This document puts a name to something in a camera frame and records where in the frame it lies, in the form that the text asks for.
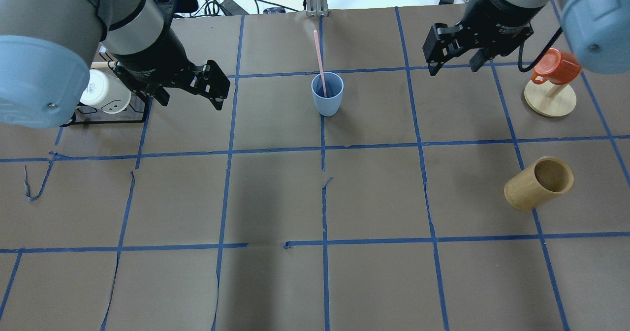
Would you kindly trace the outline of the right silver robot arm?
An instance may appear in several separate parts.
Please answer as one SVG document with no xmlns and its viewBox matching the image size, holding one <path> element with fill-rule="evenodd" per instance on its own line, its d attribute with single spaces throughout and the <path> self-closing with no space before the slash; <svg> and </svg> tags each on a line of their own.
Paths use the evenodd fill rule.
<svg viewBox="0 0 630 331">
<path fill-rule="evenodd" d="M 630 0 L 558 0 L 559 26 L 553 40 L 564 36 L 584 69 L 616 75 L 630 67 Z M 478 71 L 497 56 L 523 48 L 534 34 L 534 17 L 551 0 L 468 0 L 453 25 L 432 24 L 422 50 L 430 75 L 453 58 L 475 50 L 470 59 Z"/>
</svg>

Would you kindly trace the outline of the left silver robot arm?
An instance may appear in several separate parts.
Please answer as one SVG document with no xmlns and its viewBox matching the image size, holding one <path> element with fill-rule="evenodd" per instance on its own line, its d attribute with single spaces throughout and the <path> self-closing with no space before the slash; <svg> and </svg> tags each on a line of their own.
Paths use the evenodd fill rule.
<svg viewBox="0 0 630 331">
<path fill-rule="evenodd" d="M 104 123 L 92 115 L 167 89 L 199 95 L 220 111 L 230 80 L 214 60 L 196 65 L 171 28 L 196 0 L 1 0 L 1 122 L 31 128 Z"/>
</svg>

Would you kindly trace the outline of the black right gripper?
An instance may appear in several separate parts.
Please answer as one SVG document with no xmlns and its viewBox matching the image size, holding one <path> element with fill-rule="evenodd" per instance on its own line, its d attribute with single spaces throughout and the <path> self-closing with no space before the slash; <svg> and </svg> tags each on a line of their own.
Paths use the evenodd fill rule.
<svg viewBox="0 0 630 331">
<path fill-rule="evenodd" d="M 507 56 L 533 33 L 533 8 L 506 0 L 470 0 L 464 16 L 454 26 L 433 24 L 423 44 L 430 76 L 435 76 L 452 58 L 476 49 L 470 69 L 478 72 L 489 60 Z"/>
</svg>

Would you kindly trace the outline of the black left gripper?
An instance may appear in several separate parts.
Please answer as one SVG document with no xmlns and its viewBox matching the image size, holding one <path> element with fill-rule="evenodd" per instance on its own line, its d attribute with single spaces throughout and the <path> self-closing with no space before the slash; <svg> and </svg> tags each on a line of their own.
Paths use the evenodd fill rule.
<svg viewBox="0 0 630 331">
<path fill-rule="evenodd" d="M 166 88 L 184 90 L 211 101 L 221 111 L 229 96 L 230 80 L 214 60 L 193 63 L 173 31 L 163 31 L 148 49 L 132 55 L 115 53 L 126 75 L 135 80 L 136 87 L 153 96 L 166 107 L 170 94 Z"/>
</svg>

